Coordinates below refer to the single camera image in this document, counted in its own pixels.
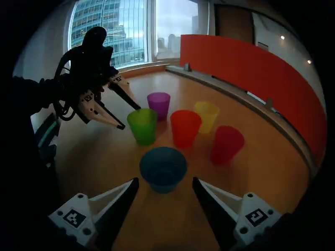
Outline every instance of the building facade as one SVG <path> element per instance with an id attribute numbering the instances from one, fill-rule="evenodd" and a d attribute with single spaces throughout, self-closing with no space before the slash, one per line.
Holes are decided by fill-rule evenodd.
<path id="1" fill-rule="evenodd" d="M 144 63 L 145 0 L 81 0 L 71 25 L 71 48 L 82 44 L 93 27 L 107 31 L 104 46 L 112 46 L 111 65 L 122 67 Z"/>

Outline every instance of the red partition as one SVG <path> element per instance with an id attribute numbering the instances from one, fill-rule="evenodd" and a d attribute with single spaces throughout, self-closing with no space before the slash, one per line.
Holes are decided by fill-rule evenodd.
<path id="1" fill-rule="evenodd" d="M 248 90 L 273 107 L 299 131 L 320 163 L 327 140 L 327 118 L 308 82 L 276 55 L 221 36 L 182 35 L 180 65 L 214 75 Z"/>

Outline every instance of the yellow cup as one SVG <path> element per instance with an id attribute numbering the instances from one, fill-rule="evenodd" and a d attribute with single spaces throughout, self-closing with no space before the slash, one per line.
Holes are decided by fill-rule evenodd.
<path id="1" fill-rule="evenodd" d="M 199 129 L 200 133 L 209 133 L 214 125 L 220 109 L 209 102 L 197 102 L 194 105 L 194 111 L 200 115 L 202 124 Z"/>

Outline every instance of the green cup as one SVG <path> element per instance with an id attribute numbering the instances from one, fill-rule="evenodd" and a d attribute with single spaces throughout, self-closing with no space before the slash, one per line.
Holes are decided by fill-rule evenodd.
<path id="1" fill-rule="evenodd" d="M 157 112 L 143 108 L 130 113 L 127 117 L 130 129 L 141 146 L 148 146 L 156 139 Z"/>

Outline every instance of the blue cup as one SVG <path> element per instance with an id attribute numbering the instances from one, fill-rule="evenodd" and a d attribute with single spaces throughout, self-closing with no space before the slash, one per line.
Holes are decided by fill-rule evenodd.
<path id="1" fill-rule="evenodd" d="M 142 157 L 139 170 L 152 190 L 166 194 L 173 191 L 185 176 L 187 162 L 179 151 L 170 147 L 158 147 Z"/>

